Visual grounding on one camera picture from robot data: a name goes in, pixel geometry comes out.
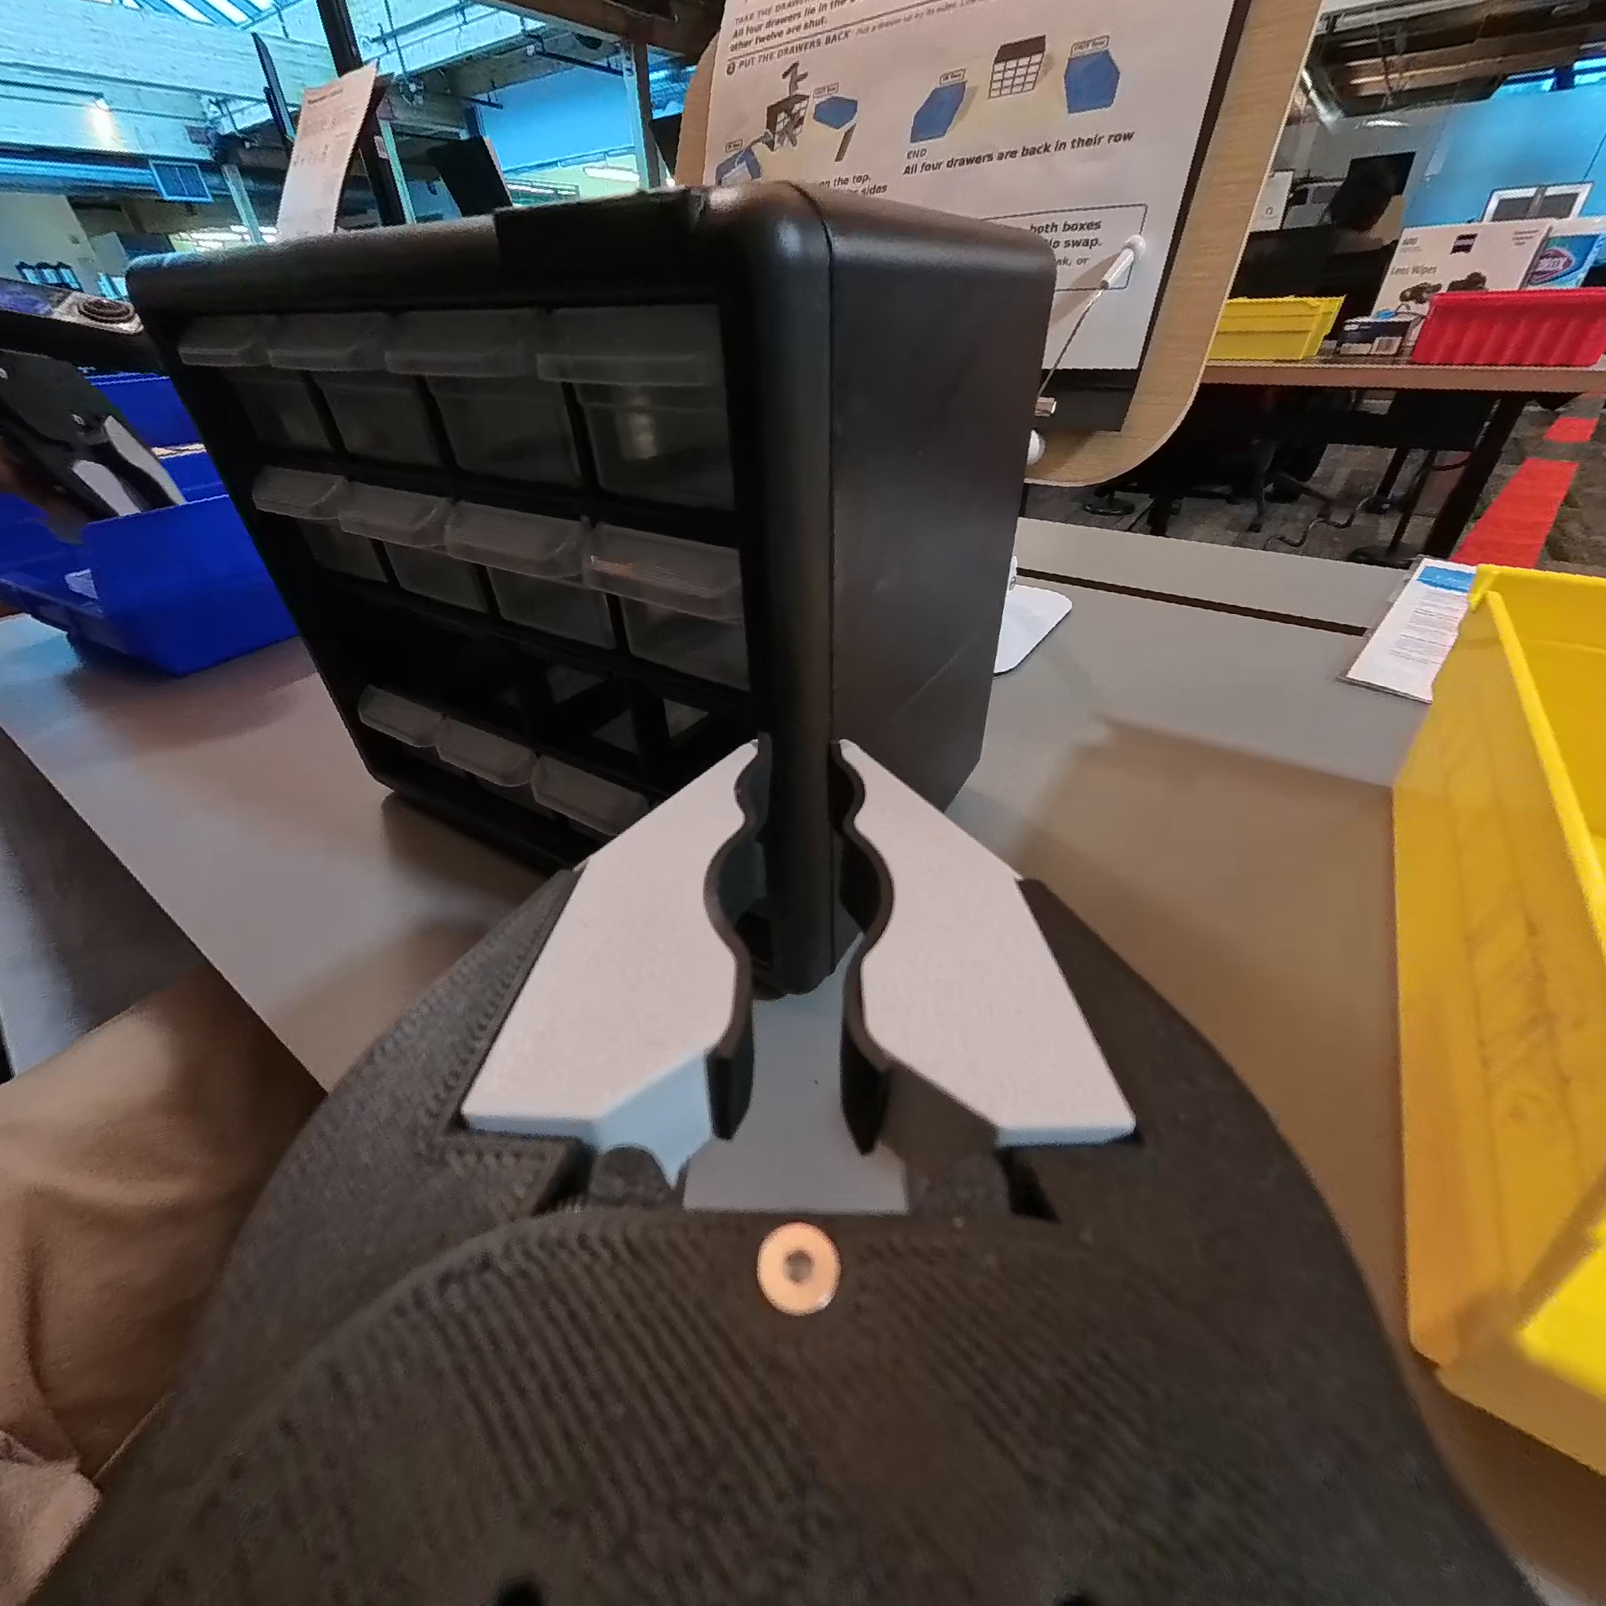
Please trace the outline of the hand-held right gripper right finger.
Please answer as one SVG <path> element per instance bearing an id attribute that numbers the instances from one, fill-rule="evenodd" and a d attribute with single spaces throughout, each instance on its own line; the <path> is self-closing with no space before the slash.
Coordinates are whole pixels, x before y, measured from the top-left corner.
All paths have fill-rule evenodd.
<path id="1" fill-rule="evenodd" d="M 851 740 L 834 746 L 837 903 L 856 930 L 839 1100 L 862 1153 L 1103 1148 L 1138 1119 L 1021 878 Z"/>

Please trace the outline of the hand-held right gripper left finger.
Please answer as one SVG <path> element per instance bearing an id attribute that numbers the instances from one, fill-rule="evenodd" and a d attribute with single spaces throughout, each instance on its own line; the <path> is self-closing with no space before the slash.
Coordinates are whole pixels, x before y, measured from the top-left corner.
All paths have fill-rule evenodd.
<path id="1" fill-rule="evenodd" d="M 769 780 L 770 746 L 751 740 L 583 865 L 461 1104 L 470 1132 L 642 1151 L 675 1186 L 732 1136 L 753 960 L 723 895 Z"/>

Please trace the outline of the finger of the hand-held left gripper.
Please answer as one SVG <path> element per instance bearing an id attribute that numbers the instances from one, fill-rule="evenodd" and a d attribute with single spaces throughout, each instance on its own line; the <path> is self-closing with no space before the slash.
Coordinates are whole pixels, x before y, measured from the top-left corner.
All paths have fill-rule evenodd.
<path id="1" fill-rule="evenodd" d="M 120 415 L 69 415 L 67 442 L 67 496 L 88 517 L 138 517 L 187 503 Z"/>

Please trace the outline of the blue storage bin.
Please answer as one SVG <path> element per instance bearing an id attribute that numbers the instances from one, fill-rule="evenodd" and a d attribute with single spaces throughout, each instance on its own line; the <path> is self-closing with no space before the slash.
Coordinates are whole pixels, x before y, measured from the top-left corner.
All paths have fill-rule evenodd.
<path id="1" fill-rule="evenodd" d="M 161 375 L 86 377 L 162 461 L 187 503 L 92 522 L 78 542 L 4 494 L 4 607 L 78 649 L 180 677 L 294 635 L 199 431 Z"/>

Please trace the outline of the black drawer cabinet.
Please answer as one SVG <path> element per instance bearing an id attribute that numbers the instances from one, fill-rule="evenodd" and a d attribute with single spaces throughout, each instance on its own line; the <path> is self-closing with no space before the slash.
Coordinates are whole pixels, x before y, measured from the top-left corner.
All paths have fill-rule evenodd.
<path id="1" fill-rule="evenodd" d="M 757 385 L 763 335 L 818 331 L 809 318 L 791 327 L 757 318 L 751 272 L 797 266 L 770 255 L 774 245 L 721 224 L 696 188 L 673 188 L 149 257 L 128 289 L 189 413 L 174 331 L 203 312 L 715 310 L 753 727 L 730 752 L 767 738 L 772 765 L 734 924 L 755 972 L 801 993 L 834 970 L 853 933 L 837 903 L 830 752 L 858 744 L 939 807 L 964 788 L 988 721 L 1023 490 L 902 490 L 866 463 L 837 478 L 832 385 Z"/>

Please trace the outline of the large yellow storage bin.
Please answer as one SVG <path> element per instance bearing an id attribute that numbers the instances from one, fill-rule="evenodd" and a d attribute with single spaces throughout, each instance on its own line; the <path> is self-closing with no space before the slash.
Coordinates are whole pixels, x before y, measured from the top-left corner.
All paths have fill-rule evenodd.
<path id="1" fill-rule="evenodd" d="M 1600 578 L 1476 572 L 1392 813 L 1411 1345 L 1602 1475 Z"/>

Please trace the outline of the grey desk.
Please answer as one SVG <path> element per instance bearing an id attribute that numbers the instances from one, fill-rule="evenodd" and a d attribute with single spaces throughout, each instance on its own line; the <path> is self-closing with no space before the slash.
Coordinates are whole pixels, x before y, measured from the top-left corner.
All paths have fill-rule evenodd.
<path id="1" fill-rule="evenodd" d="M 1073 610 L 996 679 L 960 828 L 1050 888 L 1254 1090 L 1329 1201 L 1451 1469 L 1549 1603 L 1602 1603 L 1602 1478 L 1407 1339 L 1390 784 L 1426 710 L 1340 681 L 1399 582 L 1025 520 Z M 21 1067 L 205 960 L 333 1084 L 539 874 L 384 792 L 300 641 L 166 679 L 2 629 Z"/>

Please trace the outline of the white sign stand base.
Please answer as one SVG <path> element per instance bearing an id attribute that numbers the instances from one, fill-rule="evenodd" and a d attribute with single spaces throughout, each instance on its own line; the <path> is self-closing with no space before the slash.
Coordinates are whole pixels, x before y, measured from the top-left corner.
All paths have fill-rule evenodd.
<path id="1" fill-rule="evenodd" d="M 1000 618 L 994 677 L 1019 670 L 1069 618 L 1071 610 L 1073 599 L 1067 593 L 1013 584 Z"/>

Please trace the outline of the small standing paper sign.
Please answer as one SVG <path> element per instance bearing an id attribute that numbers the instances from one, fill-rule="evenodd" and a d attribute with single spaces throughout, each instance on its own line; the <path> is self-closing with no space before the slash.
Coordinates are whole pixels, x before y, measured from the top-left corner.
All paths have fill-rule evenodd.
<path id="1" fill-rule="evenodd" d="M 275 216 L 275 243 L 325 238 L 335 220 L 357 138 L 377 92 L 375 64 L 342 73 L 304 92 L 285 186 Z"/>

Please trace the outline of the rows of clear cabinet drawers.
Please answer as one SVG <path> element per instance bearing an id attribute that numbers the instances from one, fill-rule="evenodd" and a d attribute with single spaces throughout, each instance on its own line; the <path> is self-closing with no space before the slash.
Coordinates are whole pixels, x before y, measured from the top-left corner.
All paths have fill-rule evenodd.
<path id="1" fill-rule="evenodd" d="M 203 312 L 174 379 L 407 803 L 560 868 L 751 735 L 715 310 Z"/>

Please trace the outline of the laminated instruction sheet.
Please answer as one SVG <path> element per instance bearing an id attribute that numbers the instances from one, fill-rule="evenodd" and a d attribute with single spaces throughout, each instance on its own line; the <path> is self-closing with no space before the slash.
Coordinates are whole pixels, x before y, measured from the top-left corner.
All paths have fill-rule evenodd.
<path id="1" fill-rule="evenodd" d="M 1470 610 L 1478 572 L 1443 559 L 1420 559 L 1340 681 L 1430 706 L 1438 673 Z"/>

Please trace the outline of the long red floor tape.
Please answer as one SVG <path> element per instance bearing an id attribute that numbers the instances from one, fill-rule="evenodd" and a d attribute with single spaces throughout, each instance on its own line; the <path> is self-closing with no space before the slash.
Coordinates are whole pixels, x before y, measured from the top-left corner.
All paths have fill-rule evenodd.
<path id="1" fill-rule="evenodd" d="M 1535 570 L 1577 471 L 1566 459 L 1524 459 L 1459 542 L 1453 561 L 1464 568 Z"/>

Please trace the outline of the wooden side table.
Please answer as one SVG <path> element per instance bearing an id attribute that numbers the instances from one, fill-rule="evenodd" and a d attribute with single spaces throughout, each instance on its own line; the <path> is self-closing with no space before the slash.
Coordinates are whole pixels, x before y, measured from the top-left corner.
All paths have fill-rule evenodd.
<path id="1" fill-rule="evenodd" d="M 1338 446 L 1461 452 L 1464 463 L 1445 494 L 1419 553 L 1447 559 L 1472 524 L 1484 490 L 1528 406 L 1602 396 L 1602 368 L 1434 368 L 1415 364 L 1210 364 L 1208 392 L 1260 396 L 1256 417 L 1273 438 L 1325 429 Z M 1384 394 L 1384 413 L 1354 408 L 1323 413 L 1292 396 Z"/>

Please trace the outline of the wooden sign board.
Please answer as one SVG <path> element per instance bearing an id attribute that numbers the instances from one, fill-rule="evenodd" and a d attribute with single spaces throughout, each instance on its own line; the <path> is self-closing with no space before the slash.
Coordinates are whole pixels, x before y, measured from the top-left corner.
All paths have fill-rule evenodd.
<path id="1" fill-rule="evenodd" d="M 1248 243 L 1319 4 L 1245 4 L 1216 113 L 1130 373 L 1046 368 L 1057 264 L 1029 230 L 791 180 L 705 180 L 717 33 L 696 65 L 675 161 L 715 218 L 795 268 L 755 268 L 767 325 L 757 385 L 832 385 L 837 478 L 860 463 L 900 490 L 1082 488 L 1153 455 L 1187 413 Z M 826 314 L 791 312 L 824 280 Z M 813 335 L 790 331 L 809 318 Z"/>

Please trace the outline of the white printed box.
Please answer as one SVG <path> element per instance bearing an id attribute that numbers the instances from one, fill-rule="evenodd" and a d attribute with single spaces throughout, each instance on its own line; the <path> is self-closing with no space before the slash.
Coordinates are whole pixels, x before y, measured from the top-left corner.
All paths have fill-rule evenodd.
<path id="1" fill-rule="evenodd" d="M 1520 291 L 1545 249 L 1549 220 L 1407 228 L 1382 278 L 1375 316 L 1424 316 L 1445 293 Z"/>

